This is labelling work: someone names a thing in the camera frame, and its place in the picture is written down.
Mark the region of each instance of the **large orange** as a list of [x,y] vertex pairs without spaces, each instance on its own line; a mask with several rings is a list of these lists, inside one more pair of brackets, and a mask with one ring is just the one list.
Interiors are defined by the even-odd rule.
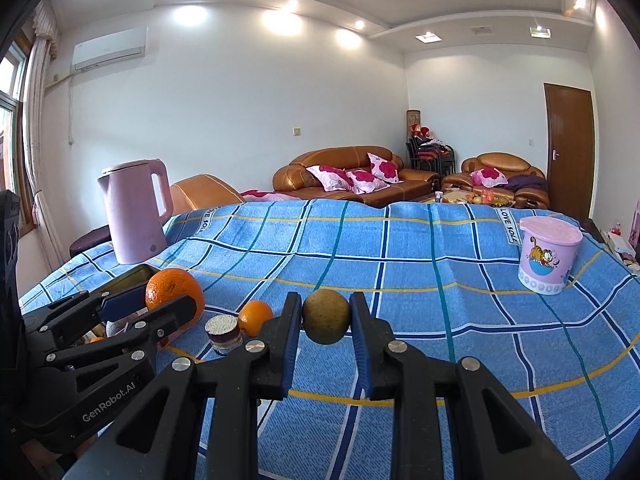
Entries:
[[202,287],[198,283],[198,280],[191,276],[186,270],[182,269],[163,269],[153,275],[146,284],[145,303],[149,310],[183,294],[187,294],[195,300],[196,314],[191,321],[182,325],[180,330],[171,334],[171,340],[190,329],[200,320],[204,312],[204,293]]
[[238,314],[238,326],[249,337],[256,337],[262,324],[273,318],[271,307],[264,301],[247,301]]

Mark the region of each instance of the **cartoon cat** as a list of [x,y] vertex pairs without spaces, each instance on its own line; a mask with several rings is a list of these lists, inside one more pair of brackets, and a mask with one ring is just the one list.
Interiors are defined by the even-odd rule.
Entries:
[[551,249],[543,249],[538,245],[536,237],[532,236],[531,241],[533,242],[533,248],[529,254],[529,260],[535,260],[545,267],[556,267],[560,263],[560,260],[554,262],[554,254]]

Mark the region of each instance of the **pink electric kettle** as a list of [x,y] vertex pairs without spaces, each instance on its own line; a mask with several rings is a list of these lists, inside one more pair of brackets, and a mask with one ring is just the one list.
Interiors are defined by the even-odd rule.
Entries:
[[[160,183],[164,211],[158,212],[151,175]],[[102,170],[98,184],[104,193],[104,205],[113,249],[120,264],[138,264],[166,248],[162,226],[174,212],[169,179],[162,160],[134,160]]]

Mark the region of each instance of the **tablecloth label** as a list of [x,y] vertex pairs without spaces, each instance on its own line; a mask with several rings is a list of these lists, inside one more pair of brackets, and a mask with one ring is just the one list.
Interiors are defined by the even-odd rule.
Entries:
[[216,212],[217,208],[207,209],[200,219],[200,225],[198,226],[198,230],[195,232],[196,234],[201,233],[211,225],[211,219],[213,218],[213,213]]
[[520,229],[518,228],[518,224],[513,218],[511,209],[497,207],[495,208],[495,212],[502,221],[504,231],[507,233],[507,241],[511,245],[522,245],[522,239],[520,238]]

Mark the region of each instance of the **small round container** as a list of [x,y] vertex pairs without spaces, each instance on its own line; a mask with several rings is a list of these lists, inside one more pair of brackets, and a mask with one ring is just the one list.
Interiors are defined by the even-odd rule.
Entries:
[[235,316],[218,314],[206,322],[204,330],[216,354],[227,355],[242,344],[242,334]]
[[582,241],[577,227],[559,218],[529,216],[520,220],[522,254],[518,277],[529,290],[560,294]]

